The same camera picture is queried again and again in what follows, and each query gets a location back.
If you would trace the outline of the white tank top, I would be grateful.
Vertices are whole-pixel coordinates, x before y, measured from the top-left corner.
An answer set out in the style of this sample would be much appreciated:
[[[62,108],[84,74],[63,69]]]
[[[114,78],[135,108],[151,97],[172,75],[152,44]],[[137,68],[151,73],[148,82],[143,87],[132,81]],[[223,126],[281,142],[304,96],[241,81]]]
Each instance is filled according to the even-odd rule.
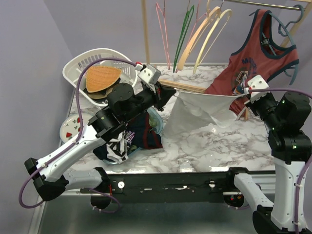
[[[243,95],[224,96],[181,91],[163,128],[166,137],[189,133],[213,124],[229,127],[237,119],[231,104]]]

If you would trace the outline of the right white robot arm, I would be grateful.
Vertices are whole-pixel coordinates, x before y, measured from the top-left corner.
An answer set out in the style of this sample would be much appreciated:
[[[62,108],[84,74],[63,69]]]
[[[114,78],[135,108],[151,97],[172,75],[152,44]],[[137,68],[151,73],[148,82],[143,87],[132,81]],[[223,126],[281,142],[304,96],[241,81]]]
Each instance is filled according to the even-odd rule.
[[[225,177],[230,191],[239,191],[253,211],[258,234],[309,234],[303,214],[304,175],[311,162],[312,142],[301,130],[312,108],[309,98],[286,92],[277,102],[272,93],[245,105],[268,127],[268,142],[275,166],[275,197],[270,201],[249,173]]]

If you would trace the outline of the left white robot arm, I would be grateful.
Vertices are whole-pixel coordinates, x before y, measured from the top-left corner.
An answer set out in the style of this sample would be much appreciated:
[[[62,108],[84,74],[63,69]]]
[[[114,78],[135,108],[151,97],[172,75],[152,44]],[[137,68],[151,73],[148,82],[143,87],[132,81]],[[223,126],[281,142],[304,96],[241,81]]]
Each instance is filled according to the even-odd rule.
[[[29,158],[24,165],[43,201],[51,201],[70,189],[90,188],[98,193],[108,187],[108,177],[101,168],[70,174],[68,169],[95,148],[118,138],[126,125],[148,108],[162,110],[176,93],[174,88],[156,84],[153,91],[147,85],[138,94],[131,85],[120,83],[108,95],[108,105],[89,119],[86,126],[70,141],[49,155]]]

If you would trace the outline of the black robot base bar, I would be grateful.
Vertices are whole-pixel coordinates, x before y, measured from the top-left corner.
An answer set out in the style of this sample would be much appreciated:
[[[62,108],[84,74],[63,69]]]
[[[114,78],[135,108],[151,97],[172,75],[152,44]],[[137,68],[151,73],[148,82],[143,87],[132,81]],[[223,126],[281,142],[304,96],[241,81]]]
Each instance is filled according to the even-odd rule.
[[[229,172],[110,174],[112,195],[120,203],[220,202],[238,195]]]

